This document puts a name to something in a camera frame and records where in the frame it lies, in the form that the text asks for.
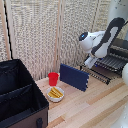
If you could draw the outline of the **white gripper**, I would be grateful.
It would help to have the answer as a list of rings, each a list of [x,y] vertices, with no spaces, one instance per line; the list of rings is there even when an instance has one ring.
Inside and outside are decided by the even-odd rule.
[[[93,67],[93,65],[95,64],[95,62],[97,61],[97,57],[92,57],[92,56],[89,56],[84,64],[87,68],[91,69]]]

